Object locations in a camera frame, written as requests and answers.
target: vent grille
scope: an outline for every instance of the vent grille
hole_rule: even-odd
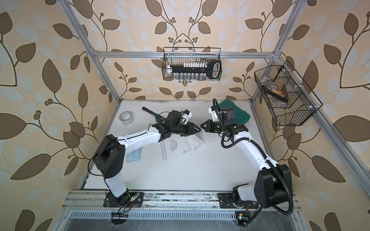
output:
[[[118,210],[73,210],[71,219],[110,219],[112,214],[116,216]],[[174,211],[174,210],[133,210],[125,215],[128,219],[137,220],[235,220],[233,211]]]

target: robotic arm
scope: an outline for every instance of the robotic arm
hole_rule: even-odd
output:
[[[125,201],[128,194],[121,174],[125,152],[130,153],[145,145],[162,141],[172,134],[190,136],[200,132],[199,127],[188,122],[191,116],[192,113],[188,110],[172,111],[167,118],[160,119],[160,123],[152,125],[148,130],[128,136],[114,137],[108,135],[103,139],[92,160],[101,171],[107,186],[111,193],[118,198],[118,201]]]
[[[233,188],[233,201],[243,205],[245,201],[257,201],[261,208],[273,207],[279,212],[290,215],[293,212],[292,177],[289,167],[279,165],[253,140],[248,129],[238,124],[232,108],[220,108],[217,100],[213,99],[213,106],[208,109],[212,119],[201,124],[206,132],[222,134],[221,146],[230,148],[238,146],[258,171],[255,185],[239,185]],[[225,145],[225,136],[232,143]],[[284,211],[277,204],[289,202],[289,209]]]

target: wire basket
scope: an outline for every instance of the wire basket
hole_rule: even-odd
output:
[[[190,48],[163,48],[163,79],[166,81],[174,79],[220,81],[222,73],[221,48]]]
[[[270,65],[256,71],[255,81],[275,124],[300,126],[322,106],[322,102],[299,74],[302,84],[294,81],[285,64],[286,62],[284,65]],[[307,98],[302,91],[304,87],[309,88],[319,105]]]

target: black handle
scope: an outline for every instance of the black handle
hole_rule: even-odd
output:
[[[150,114],[154,113],[154,112],[152,112],[151,110],[149,110],[149,109],[148,109],[148,108],[146,108],[146,107],[142,107],[142,109],[143,109],[144,111],[146,111],[146,112],[149,112]]]

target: tape roll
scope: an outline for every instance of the tape roll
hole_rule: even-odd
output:
[[[120,114],[120,121],[124,125],[131,124],[134,121],[134,116],[131,112],[123,112]]]

